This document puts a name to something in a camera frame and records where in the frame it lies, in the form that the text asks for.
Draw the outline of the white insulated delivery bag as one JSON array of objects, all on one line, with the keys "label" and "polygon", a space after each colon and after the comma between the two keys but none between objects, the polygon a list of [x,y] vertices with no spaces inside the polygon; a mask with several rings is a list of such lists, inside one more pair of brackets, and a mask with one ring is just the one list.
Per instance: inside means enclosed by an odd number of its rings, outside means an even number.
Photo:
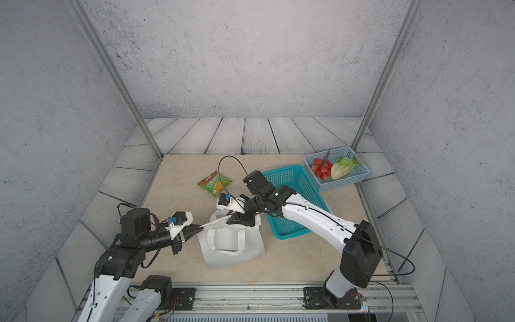
[{"label": "white insulated delivery bag", "polygon": [[226,268],[265,255],[260,233],[261,217],[255,215],[255,225],[228,224],[228,211],[218,210],[197,234],[201,251],[208,268]]}]

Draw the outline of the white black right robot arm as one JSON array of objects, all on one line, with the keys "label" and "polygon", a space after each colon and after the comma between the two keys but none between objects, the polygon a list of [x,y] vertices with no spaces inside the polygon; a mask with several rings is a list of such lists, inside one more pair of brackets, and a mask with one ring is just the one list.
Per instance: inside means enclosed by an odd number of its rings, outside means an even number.
[{"label": "white black right robot arm", "polygon": [[304,288],[306,309],[363,309],[359,288],[366,288],[382,260],[383,252],[373,226],[355,224],[316,206],[293,188],[274,186],[255,170],[244,178],[252,197],[220,193],[217,209],[228,210],[228,224],[255,225],[255,215],[266,213],[294,221],[316,233],[341,253],[335,269],[321,288]]}]

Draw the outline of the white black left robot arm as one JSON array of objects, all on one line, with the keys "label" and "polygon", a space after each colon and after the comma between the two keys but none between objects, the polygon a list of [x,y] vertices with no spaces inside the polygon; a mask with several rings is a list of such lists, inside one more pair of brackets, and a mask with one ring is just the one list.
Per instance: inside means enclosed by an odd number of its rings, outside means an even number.
[{"label": "white black left robot arm", "polygon": [[[149,268],[149,252],[171,248],[178,254],[186,241],[201,233],[190,212],[178,211],[164,221],[146,208],[128,211],[120,218],[122,230],[95,264],[94,278],[79,321],[111,321],[118,304],[129,294],[139,269]],[[169,276],[150,275],[137,288],[122,321],[151,321],[159,315],[193,308],[195,288],[174,288]]]}]

